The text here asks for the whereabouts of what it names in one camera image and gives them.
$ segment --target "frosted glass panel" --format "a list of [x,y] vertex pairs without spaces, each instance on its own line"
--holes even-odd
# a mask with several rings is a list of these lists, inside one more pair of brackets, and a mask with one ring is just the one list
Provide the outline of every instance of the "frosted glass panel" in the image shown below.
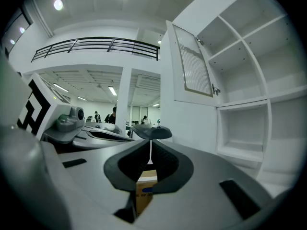
[[185,89],[213,97],[207,67],[193,34],[174,25],[181,54]]

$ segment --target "window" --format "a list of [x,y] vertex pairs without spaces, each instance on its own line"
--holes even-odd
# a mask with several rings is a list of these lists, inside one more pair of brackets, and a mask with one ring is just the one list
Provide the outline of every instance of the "window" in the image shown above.
[[11,17],[10,21],[7,23],[1,38],[2,45],[8,52],[11,51],[14,44],[16,44],[18,39],[31,24],[32,23],[24,13],[24,10],[22,8],[18,8]]

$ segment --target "person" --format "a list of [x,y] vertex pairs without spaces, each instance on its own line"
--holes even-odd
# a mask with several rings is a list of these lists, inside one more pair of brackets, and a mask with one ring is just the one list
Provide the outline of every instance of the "person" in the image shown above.
[[100,114],[95,111],[95,120],[96,120],[96,123],[98,123],[98,120],[100,119]]
[[152,122],[150,121],[150,119],[146,115],[144,116],[143,122],[144,122],[145,125],[151,125],[152,124]]
[[108,114],[105,118],[105,122],[109,124],[115,124],[116,120],[116,106],[113,107],[113,113]]

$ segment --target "cardboard box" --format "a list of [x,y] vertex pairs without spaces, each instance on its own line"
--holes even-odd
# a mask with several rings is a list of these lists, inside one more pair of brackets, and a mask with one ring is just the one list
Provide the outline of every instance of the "cardboard box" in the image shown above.
[[153,185],[157,184],[156,171],[144,171],[136,183],[136,213],[139,216],[153,198]]

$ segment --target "black plastic part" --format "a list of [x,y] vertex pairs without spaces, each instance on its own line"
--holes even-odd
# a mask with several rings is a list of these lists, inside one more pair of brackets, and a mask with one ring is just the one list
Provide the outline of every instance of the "black plastic part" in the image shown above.
[[63,162],[63,165],[65,168],[73,167],[79,164],[86,163],[87,161],[85,159],[75,159],[67,162]]
[[164,126],[135,125],[131,129],[143,139],[167,139],[172,137],[172,132]]
[[147,164],[144,171],[153,171],[155,170],[155,165],[152,163],[152,164]]
[[137,182],[144,171],[150,154],[150,145],[147,143],[118,161],[119,169],[130,179]]
[[110,157],[104,172],[111,184],[119,190],[135,192],[136,182],[149,161],[150,141],[141,143]]
[[119,209],[114,213],[115,216],[125,220],[126,222],[133,223],[136,219],[136,202],[135,192],[130,193],[130,197],[126,206],[123,209]]
[[152,161],[158,177],[158,183],[153,186],[153,194],[178,191],[194,172],[194,165],[186,155],[157,140],[152,141]]
[[89,133],[90,133],[90,136],[98,138],[98,139],[131,141],[131,139],[127,139],[125,137],[113,136],[113,135],[105,133],[103,131],[90,130],[90,131],[88,131],[88,134]]
[[84,118],[84,111],[83,111],[83,109],[80,109],[80,110],[78,111],[78,118],[79,118],[80,120],[82,120],[82,119]]
[[259,206],[256,205],[234,180],[223,181],[220,183],[220,186],[244,220],[260,210]]

